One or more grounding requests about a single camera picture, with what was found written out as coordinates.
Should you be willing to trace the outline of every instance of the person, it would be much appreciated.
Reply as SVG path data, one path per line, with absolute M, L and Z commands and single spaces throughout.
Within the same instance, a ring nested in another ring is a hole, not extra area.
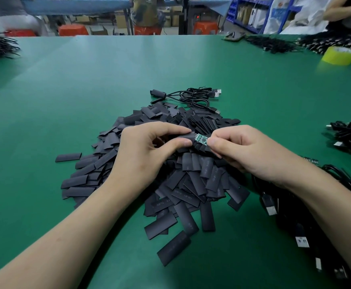
M 157 5 L 165 5 L 164 0 L 130 0 L 131 20 L 134 25 L 141 27 L 159 27 L 165 25 L 165 15 L 158 10 Z
M 331 0 L 323 15 L 328 30 L 351 33 L 351 0 Z
M 30 29 L 37 36 L 48 36 L 43 20 L 29 15 L 21 0 L 0 0 L 0 26 L 6 31 Z
M 153 140 L 190 131 L 165 122 L 125 128 L 114 167 L 105 183 L 0 270 L 0 289 L 76 288 L 120 214 L 155 179 L 163 162 L 175 150 L 192 145 L 190 140 L 177 137 L 154 148 Z M 218 157 L 239 170 L 300 197 L 351 268 L 349 190 L 322 169 L 250 126 L 215 130 L 207 144 Z

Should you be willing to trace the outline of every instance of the gray shirt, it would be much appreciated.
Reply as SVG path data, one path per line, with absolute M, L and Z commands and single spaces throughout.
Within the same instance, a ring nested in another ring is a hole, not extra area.
M 27 15 L 20 0 L 0 0 L 0 16 Z

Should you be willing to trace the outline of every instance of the blue tablecloth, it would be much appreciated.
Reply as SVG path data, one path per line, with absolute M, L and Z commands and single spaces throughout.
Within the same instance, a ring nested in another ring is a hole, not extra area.
M 190 0 L 190 5 L 205 5 L 225 16 L 232 0 Z M 30 15 L 94 15 L 130 8 L 129 0 L 22 0 Z M 166 6 L 178 5 L 165 1 Z

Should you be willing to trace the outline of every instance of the plastic stool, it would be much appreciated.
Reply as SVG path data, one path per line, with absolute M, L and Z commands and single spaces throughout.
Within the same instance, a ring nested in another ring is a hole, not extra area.
M 135 35 L 161 35 L 162 29 L 157 26 L 136 26 L 134 25 Z
M 59 27 L 59 36 L 74 37 L 76 35 L 89 35 L 86 27 L 82 24 L 65 24 Z
M 35 37 L 36 34 L 31 29 L 11 29 L 4 32 L 6 37 Z
M 217 34 L 218 25 L 212 21 L 198 21 L 194 24 L 193 34 Z

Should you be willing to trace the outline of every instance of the white box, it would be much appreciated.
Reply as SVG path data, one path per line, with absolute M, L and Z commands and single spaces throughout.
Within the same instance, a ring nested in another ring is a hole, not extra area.
M 248 22 L 249 26 L 253 25 L 253 21 L 255 20 L 256 13 L 257 13 L 257 9 L 253 8 L 252 12 L 250 13 L 250 18 L 249 18 L 249 22 Z
M 254 28 L 263 27 L 267 12 L 268 12 L 268 10 L 257 9 L 255 18 L 253 19 L 253 27 Z

